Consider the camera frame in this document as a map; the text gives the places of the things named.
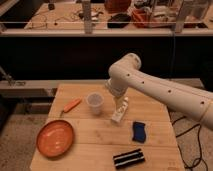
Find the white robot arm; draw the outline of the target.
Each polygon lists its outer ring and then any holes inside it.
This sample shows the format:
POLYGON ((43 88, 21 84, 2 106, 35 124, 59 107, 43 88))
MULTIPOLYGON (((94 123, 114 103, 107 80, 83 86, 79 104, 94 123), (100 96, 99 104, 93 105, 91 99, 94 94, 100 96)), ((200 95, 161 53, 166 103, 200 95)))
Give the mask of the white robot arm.
POLYGON ((213 93, 145 74, 140 67, 134 53, 113 63, 106 83, 109 92, 119 98, 131 87, 213 130, 213 93))

